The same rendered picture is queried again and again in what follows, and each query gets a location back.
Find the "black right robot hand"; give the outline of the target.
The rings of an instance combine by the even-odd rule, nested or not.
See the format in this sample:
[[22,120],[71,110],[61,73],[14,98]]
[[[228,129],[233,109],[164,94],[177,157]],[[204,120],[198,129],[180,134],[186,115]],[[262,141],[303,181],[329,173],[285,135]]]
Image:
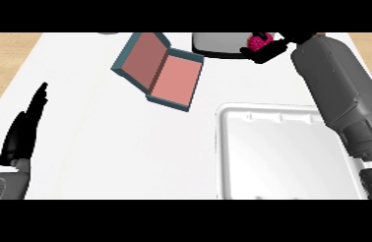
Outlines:
[[[254,32],[250,37],[259,36],[262,39],[267,39],[269,32]],[[257,51],[253,51],[248,47],[239,49],[244,57],[256,64],[264,64],[269,60],[278,57],[288,49],[290,43],[303,44],[315,35],[315,32],[281,32],[282,38],[263,46]]]

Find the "white plastic tray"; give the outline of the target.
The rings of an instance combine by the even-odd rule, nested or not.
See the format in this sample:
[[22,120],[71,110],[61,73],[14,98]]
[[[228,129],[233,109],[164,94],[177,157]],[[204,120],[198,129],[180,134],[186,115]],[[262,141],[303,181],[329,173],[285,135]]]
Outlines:
[[217,185],[226,200],[365,200],[359,171],[312,106],[228,103],[217,111]]

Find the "grey tray with black rim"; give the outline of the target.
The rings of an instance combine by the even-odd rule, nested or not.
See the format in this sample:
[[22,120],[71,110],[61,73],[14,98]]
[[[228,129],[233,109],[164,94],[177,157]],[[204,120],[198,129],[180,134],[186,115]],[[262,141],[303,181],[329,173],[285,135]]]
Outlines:
[[253,32],[194,32],[192,51],[210,58],[247,59],[239,52]]

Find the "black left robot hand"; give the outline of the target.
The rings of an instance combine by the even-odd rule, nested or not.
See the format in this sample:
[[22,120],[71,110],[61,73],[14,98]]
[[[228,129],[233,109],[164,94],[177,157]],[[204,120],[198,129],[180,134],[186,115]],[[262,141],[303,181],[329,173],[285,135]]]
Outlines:
[[37,129],[47,104],[47,83],[43,83],[31,100],[28,109],[21,111],[8,131],[0,152],[0,165],[11,166],[14,160],[33,157]]

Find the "teal and pink cardboard box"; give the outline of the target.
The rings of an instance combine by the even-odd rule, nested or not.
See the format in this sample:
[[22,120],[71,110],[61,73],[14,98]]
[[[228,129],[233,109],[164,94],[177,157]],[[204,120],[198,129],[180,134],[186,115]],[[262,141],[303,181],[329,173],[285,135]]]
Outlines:
[[173,48],[163,32],[135,32],[111,70],[148,101],[189,111],[202,67],[204,56]]

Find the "pink cupcake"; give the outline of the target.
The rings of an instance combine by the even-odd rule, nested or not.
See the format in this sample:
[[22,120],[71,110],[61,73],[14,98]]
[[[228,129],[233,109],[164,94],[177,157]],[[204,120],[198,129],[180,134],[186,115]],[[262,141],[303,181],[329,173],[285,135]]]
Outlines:
[[257,51],[263,46],[266,46],[273,41],[273,36],[267,35],[267,39],[262,39],[259,36],[253,36],[248,40],[247,47]]

